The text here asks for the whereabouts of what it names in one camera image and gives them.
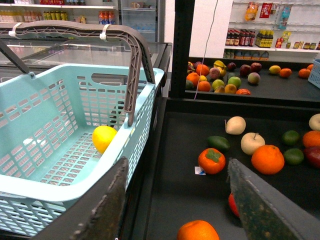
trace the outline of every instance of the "basket handle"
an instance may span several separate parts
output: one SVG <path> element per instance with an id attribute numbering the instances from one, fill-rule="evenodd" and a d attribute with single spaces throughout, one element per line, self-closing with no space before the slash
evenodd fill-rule
<path id="1" fill-rule="evenodd" d="M 155 75 L 151 62 L 148 44 L 136 30 L 124 25 L 83 24 L 72 21 L 44 20 L 28 23 L 0 23 L 0 37 L 14 36 L 19 39 L 34 37 L 73 37 L 76 39 L 101 38 L 125 41 L 131 49 L 128 81 L 126 86 L 123 110 L 128 113 L 128 126 L 134 121 L 134 113 L 138 94 L 141 62 L 148 82 L 155 83 Z M 23 73 L 29 68 L 7 46 L 0 45 L 1 51 Z"/>

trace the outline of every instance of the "orange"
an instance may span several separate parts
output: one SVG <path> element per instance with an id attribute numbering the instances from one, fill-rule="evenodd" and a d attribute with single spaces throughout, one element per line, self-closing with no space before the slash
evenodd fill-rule
<path id="1" fill-rule="evenodd" d="M 292 71 L 290 68 L 283 68 L 280 70 L 279 75 L 282 78 L 288 78 L 292 74 Z"/>
<path id="2" fill-rule="evenodd" d="M 180 227 L 176 240 L 220 240 L 220 238 L 210 223 L 204 220 L 194 220 Z"/>
<path id="3" fill-rule="evenodd" d="M 193 83 L 193 86 L 196 88 L 200 79 L 200 76 L 196 72 L 191 72 L 186 76 L 186 79 Z"/>
<path id="4" fill-rule="evenodd" d="M 303 68 L 298 72 L 298 76 L 302 79 L 307 79 L 309 78 L 311 71 L 307 68 Z"/>
<path id="5" fill-rule="evenodd" d="M 195 72 L 200 76 L 200 75 L 204 75 L 204 76 L 207 76 L 209 75 L 209 67 L 207 65 L 204 65 L 204 64 L 199 64 L 197 67 L 196 67 L 196 70 Z"/>
<path id="6" fill-rule="evenodd" d="M 263 145 L 254 151 L 251 162 L 260 173 L 272 175 L 278 173 L 284 167 L 285 158 L 278 147 Z"/>
<path id="7" fill-rule="evenodd" d="M 310 64 L 306 69 L 309 69 L 310 71 L 312 71 L 312 68 L 314 67 L 313 64 Z"/>
<path id="8" fill-rule="evenodd" d="M 320 131 L 308 131 L 306 134 L 303 135 L 302 143 L 306 148 L 320 146 Z"/>
<path id="9" fill-rule="evenodd" d="M 198 91 L 201 92 L 209 92 L 211 89 L 211 85 L 208 81 L 201 81 L 198 84 Z"/>

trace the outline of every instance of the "lime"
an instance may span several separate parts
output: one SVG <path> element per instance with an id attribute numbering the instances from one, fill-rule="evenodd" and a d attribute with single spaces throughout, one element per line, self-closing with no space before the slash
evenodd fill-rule
<path id="1" fill-rule="evenodd" d="M 117 130 L 110 126 L 98 126 L 92 134 L 92 143 L 97 151 L 103 154 L 117 134 Z"/>
<path id="2" fill-rule="evenodd" d="M 223 136 L 209 136 L 207 138 L 208 146 L 225 153 L 230 149 L 229 141 Z"/>
<path id="3" fill-rule="evenodd" d="M 190 80 L 186 80 L 186 81 L 185 81 L 185 89 L 186 89 L 186 90 L 191 90 L 191 89 L 193 89 L 193 88 L 194 88 L 193 82 L 190 81 Z"/>
<path id="4" fill-rule="evenodd" d="M 293 146 L 298 142 L 299 138 L 299 133 L 295 130 L 289 130 L 282 134 L 281 141 L 284 145 Z"/>
<path id="5" fill-rule="evenodd" d="M 283 153 L 284 160 L 289 165 L 298 165 L 305 159 L 304 153 L 298 148 L 288 149 Z"/>

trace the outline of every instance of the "blue basket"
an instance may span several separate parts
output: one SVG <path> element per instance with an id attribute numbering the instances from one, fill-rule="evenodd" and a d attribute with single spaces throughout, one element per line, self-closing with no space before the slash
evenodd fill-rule
<path id="1" fill-rule="evenodd" d="M 313 68 L 308 81 L 320 88 L 320 59 L 313 60 Z"/>
<path id="2" fill-rule="evenodd" d="M 127 186 L 146 144 L 155 84 L 140 70 L 134 121 L 123 112 L 126 85 L 94 82 L 128 67 L 64 64 L 0 84 L 0 229 L 34 236 L 79 199 L 119 158 L 128 158 Z M 93 130 L 118 132 L 100 154 Z"/>

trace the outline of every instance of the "black tray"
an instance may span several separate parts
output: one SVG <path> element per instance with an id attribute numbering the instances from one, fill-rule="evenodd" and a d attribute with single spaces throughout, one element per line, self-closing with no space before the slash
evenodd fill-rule
<path id="1" fill-rule="evenodd" d="M 143 164 L 143 183 L 131 186 L 132 196 L 141 191 L 134 206 L 128 204 L 133 221 L 123 224 L 121 239 L 175 240 L 179 228 L 193 220 L 206 220 L 217 230 L 221 240 L 246 240 L 241 221 L 229 209 L 230 184 L 227 166 L 216 175 L 196 175 L 198 155 L 206 149 L 211 135 L 226 137 L 231 149 L 226 159 L 237 158 L 301 208 L 320 219 L 320 170 L 303 163 L 285 166 L 275 175 L 262 175 L 251 165 L 251 157 L 240 147 L 243 134 L 259 132 L 266 144 L 282 152 L 281 135 L 296 130 L 303 136 L 310 131 L 309 119 L 319 108 L 215 102 L 163 98 L 158 123 L 148 145 Z M 225 119 L 245 118 L 247 127 L 241 135 L 225 133 Z M 295 148 L 303 148 L 300 141 Z"/>

